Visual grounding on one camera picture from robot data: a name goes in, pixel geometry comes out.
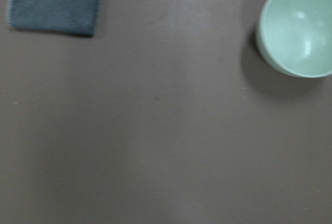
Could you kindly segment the grey folded cloth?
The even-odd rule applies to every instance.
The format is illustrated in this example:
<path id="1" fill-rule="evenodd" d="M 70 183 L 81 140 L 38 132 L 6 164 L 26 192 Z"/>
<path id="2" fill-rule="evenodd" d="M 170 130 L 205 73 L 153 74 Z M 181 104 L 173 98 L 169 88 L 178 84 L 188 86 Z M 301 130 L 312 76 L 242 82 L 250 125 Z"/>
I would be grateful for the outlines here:
<path id="1" fill-rule="evenodd" d="M 8 0 L 6 20 L 21 30 L 92 36 L 100 0 Z"/>

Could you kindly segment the mint green bowl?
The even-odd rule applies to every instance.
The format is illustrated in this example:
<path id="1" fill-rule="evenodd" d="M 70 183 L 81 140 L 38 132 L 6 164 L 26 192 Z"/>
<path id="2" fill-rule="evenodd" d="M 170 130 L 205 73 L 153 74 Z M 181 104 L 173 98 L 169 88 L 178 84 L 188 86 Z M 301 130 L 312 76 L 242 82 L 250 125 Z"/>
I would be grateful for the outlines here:
<path id="1" fill-rule="evenodd" d="M 331 75 L 331 0 L 266 0 L 255 37 L 259 53 L 278 72 Z"/>

